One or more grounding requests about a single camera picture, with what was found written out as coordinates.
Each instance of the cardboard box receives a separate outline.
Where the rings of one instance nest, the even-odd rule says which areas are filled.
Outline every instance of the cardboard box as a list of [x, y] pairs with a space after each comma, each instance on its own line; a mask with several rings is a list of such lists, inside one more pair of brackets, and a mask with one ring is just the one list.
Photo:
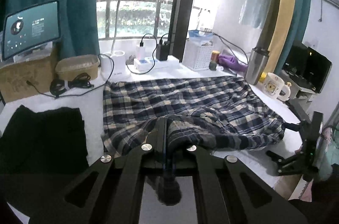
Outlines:
[[42, 93], [50, 91], [50, 83], [56, 77], [57, 49], [38, 60], [13, 63], [0, 68], [0, 92], [6, 103], [37, 95], [30, 81]]

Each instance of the woven basket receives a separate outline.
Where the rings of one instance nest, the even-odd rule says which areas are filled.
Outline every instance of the woven basket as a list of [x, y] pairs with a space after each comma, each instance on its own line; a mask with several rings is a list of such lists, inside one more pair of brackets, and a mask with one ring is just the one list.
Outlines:
[[74, 80], [77, 75], [87, 73], [90, 79], [94, 80], [98, 76], [99, 58], [95, 55], [83, 55], [63, 59], [57, 63], [55, 72], [59, 78], [66, 81]]
[[191, 70], [208, 69], [211, 61], [213, 46], [201, 46], [186, 40], [182, 64]]

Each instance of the white storage basket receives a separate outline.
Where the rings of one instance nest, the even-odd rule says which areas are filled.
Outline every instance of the white storage basket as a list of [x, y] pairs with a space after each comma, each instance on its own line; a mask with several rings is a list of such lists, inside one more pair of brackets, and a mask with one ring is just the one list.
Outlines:
[[186, 40], [182, 64], [191, 70], [206, 70], [210, 66], [213, 46], [201, 46]]

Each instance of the metal screw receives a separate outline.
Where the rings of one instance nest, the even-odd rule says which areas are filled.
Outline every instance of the metal screw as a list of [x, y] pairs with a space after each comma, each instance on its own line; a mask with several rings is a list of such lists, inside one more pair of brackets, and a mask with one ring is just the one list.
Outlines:
[[105, 155], [101, 156], [100, 160], [103, 163], [108, 163], [112, 160], [112, 157], [109, 154], [105, 154]]
[[189, 148], [187, 148], [188, 151], [195, 151], [196, 149], [197, 147], [195, 145], [192, 145]]
[[238, 158], [235, 157], [234, 155], [228, 155], [228, 156], [226, 157], [226, 160], [229, 161], [230, 163], [235, 163], [235, 162], [238, 161]]
[[151, 144], [143, 144], [143, 145], [141, 146], [141, 149], [142, 149], [143, 151], [150, 151], [150, 150], [152, 149], [152, 145], [151, 145]]

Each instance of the purple glove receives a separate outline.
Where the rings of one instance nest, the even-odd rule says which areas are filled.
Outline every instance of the purple glove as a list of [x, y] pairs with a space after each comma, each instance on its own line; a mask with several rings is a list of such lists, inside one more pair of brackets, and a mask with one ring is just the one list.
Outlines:
[[247, 70], [247, 65], [239, 63], [235, 56], [219, 55], [219, 64], [234, 71], [245, 72]]

